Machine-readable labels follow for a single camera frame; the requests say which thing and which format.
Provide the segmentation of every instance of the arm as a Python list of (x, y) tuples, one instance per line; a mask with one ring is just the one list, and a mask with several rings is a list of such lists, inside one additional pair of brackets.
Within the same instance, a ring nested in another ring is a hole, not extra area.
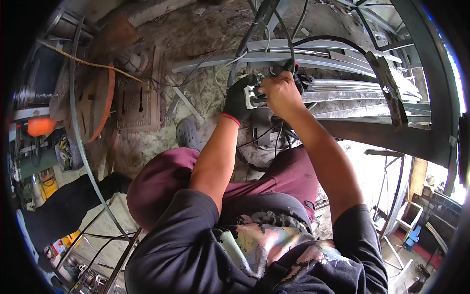
[(228, 89), (219, 123), (199, 155), (191, 175), (189, 188), (212, 198), (219, 215), (222, 197), (234, 170), (238, 128), (240, 122), (253, 111), (245, 107), (243, 88), (254, 80), (256, 77), (253, 75), (246, 76)]
[(221, 116), (194, 165), (189, 183), (190, 189), (203, 192), (214, 200), (219, 214), (222, 196), (234, 170), (237, 137), (238, 124)]
[(333, 224), (347, 209), (364, 202), (351, 162), (335, 139), (304, 106), (292, 74), (283, 71), (264, 79), (260, 92), (269, 108), (294, 129), (307, 150), (318, 181), (325, 190)]

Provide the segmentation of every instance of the black t-shirt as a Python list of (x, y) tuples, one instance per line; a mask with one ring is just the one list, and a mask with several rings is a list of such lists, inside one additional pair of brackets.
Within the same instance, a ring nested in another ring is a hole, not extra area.
[(333, 240), (321, 241), (314, 240), (305, 209), (290, 195), (245, 196), (229, 206), (219, 218), (206, 194), (178, 191), (127, 263), (127, 292), (249, 293), (282, 258), (293, 265), (277, 293), (387, 293), (366, 205), (345, 211), (334, 224)]

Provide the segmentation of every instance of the man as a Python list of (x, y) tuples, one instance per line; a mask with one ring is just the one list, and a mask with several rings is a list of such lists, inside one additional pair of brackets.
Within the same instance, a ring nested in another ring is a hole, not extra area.
[[(260, 92), (303, 145), (280, 153), (257, 182), (229, 183), (244, 106), (240, 79), (199, 153), (194, 124), (177, 126), (178, 149), (151, 160), (127, 203), (149, 233), (125, 268), (136, 293), (386, 293), (380, 244), (354, 169), (335, 139), (302, 103), (289, 71)], [(321, 183), (333, 240), (310, 231)]]

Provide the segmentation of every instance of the maroon pants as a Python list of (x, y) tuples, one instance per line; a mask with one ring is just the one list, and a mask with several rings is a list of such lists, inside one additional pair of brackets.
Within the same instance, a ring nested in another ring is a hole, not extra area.
[[(199, 152), (171, 149), (153, 158), (132, 181), (127, 206), (135, 222), (150, 231), (168, 208), (173, 195), (187, 189)], [(303, 145), (281, 152), (258, 181), (229, 183), (222, 205), (245, 195), (286, 193), (299, 200), (313, 219), (318, 179)]]

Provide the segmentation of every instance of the red glove cuff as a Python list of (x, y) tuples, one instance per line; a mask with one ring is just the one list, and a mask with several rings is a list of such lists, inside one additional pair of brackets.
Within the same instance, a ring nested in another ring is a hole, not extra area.
[(226, 117), (226, 118), (229, 118), (229, 119), (233, 119), (238, 124), (238, 127), (240, 127), (240, 122), (236, 118), (234, 118), (233, 116), (228, 115), (226, 113), (223, 113), (220, 116), (223, 116), (223, 117)]

